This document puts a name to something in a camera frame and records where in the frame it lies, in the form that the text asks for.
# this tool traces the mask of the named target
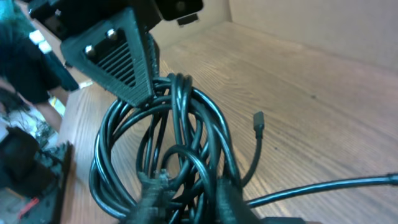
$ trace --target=bundle of cables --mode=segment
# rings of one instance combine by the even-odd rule
[[[243,188],[253,176],[261,154],[263,114],[260,112],[254,115],[256,150],[247,174],[241,178],[225,117],[208,96],[192,87],[192,78],[170,74],[167,78],[153,78],[153,86],[155,97],[145,107],[132,111],[132,106],[116,100],[105,114],[96,137],[95,158],[90,170],[90,191],[93,198],[106,213],[119,220],[125,219],[139,207],[139,202],[129,195],[111,164],[111,150],[126,130],[143,118],[152,116],[150,126],[138,148],[136,172],[139,177],[156,179],[160,148],[171,110],[176,145],[164,152],[160,168],[166,169],[170,157],[177,154],[180,171],[175,178],[169,179],[162,186],[162,190],[176,192],[183,186],[183,192],[178,197],[171,195],[166,202],[162,223],[224,223],[220,218],[218,182],[223,180],[231,186],[243,202]],[[188,114],[195,117],[195,125],[191,123]],[[159,123],[159,133],[154,143],[154,131]],[[201,144],[204,129],[206,141]],[[218,176],[221,152],[224,154],[224,166],[222,175]],[[297,187],[252,199],[245,202],[245,206],[250,209],[298,195],[371,185],[398,185],[398,175],[337,180]]]

